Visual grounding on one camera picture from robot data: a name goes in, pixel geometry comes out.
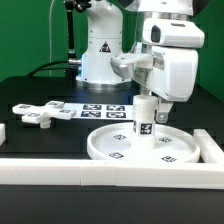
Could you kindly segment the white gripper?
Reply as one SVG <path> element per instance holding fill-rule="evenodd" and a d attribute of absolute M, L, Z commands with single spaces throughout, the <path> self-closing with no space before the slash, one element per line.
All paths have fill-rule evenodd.
<path fill-rule="evenodd" d="M 153 46 L 149 53 L 125 53 L 114 56 L 112 70 L 122 79 L 135 82 L 161 98 L 156 121 L 168 121 L 172 102 L 185 102 L 193 92 L 198 54 L 194 49 Z"/>

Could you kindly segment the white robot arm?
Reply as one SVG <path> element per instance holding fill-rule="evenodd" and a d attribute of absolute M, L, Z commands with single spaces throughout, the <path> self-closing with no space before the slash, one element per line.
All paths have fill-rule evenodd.
<path fill-rule="evenodd" d="M 193 92 L 205 35 L 191 18 L 209 0 L 117 1 L 87 0 L 88 47 L 78 80 L 100 89 L 135 81 L 159 97 L 156 120 L 165 123 L 172 105 Z"/>

